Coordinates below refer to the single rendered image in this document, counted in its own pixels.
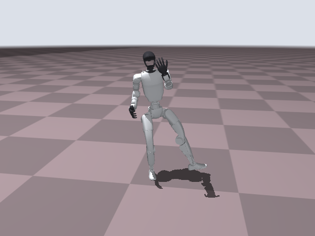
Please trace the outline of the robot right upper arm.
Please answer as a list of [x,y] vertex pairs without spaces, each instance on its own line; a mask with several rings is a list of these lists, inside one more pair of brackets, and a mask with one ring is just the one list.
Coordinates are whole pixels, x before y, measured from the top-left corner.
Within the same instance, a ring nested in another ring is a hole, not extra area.
[[139,85],[141,82],[141,73],[140,74],[134,74],[133,75],[133,97],[139,97],[140,92],[139,92]]

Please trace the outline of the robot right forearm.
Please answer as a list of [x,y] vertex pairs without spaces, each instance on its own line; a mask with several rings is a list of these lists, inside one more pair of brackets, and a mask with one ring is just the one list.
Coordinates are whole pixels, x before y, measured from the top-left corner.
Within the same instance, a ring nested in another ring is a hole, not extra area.
[[134,109],[137,108],[137,102],[138,102],[138,98],[133,97],[133,93],[132,93],[131,105],[133,105]]

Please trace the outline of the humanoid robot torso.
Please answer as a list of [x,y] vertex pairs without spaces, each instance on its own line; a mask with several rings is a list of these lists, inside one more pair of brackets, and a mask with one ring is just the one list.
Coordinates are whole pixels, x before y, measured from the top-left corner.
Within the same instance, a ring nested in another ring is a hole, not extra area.
[[151,102],[151,106],[148,107],[152,119],[156,119],[163,116],[163,108],[159,102],[163,96],[163,78],[162,74],[158,69],[153,73],[147,73],[146,71],[141,72],[141,83],[144,95]]

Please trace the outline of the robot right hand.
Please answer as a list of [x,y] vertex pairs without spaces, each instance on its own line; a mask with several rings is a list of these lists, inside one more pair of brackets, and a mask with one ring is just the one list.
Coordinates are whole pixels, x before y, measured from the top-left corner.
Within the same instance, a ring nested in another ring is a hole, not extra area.
[[135,117],[135,116],[137,116],[137,115],[135,115],[136,113],[134,113],[134,112],[135,112],[135,109],[134,109],[133,105],[131,105],[131,106],[129,107],[129,112],[130,112],[132,118],[137,118],[137,117]]

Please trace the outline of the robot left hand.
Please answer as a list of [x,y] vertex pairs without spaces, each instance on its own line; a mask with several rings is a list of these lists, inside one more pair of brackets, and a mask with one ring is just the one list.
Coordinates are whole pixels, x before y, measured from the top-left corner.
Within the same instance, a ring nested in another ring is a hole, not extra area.
[[[158,60],[159,60],[159,62],[160,62],[160,64],[161,64],[161,66],[160,66]],[[162,75],[161,75],[162,78],[163,78],[163,76],[165,76],[165,75],[168,75],[168,77],[170,78],[170,76],[169,76],[169,74],[168,74],[168,72],[167,72],[168,61],[166,60],[166,65],[165,65],[162,57],[161,57],[161,60],[162,60],[162,63],[163,63],[163,64],[161,63],[160,58],[158,58],[158,60],[156,60],[156,61],[157,61],[158,65],[159,65],[159,67],[157,66],[157,64],[156,64],[155,61],[154,61],[154,63],[155,63],[155,65],[156,65],[158,71],[162,74]],[[164,78],[163,78],[163,80],[164,80]]]

